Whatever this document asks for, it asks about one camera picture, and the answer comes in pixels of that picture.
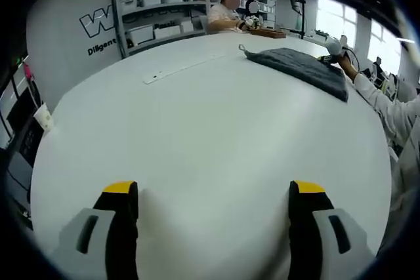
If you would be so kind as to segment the person's right hand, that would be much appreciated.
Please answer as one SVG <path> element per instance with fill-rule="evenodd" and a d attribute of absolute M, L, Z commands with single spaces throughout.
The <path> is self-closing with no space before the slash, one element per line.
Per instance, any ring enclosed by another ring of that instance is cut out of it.
<path fill-rule="evenodd" d="M 356 76 L 358 75 L 358 72 L 353 68 L 350 60 L 346 56 L 338 56 L 337 60 L 345 75 L 351 81 L 354 81 Z"/>

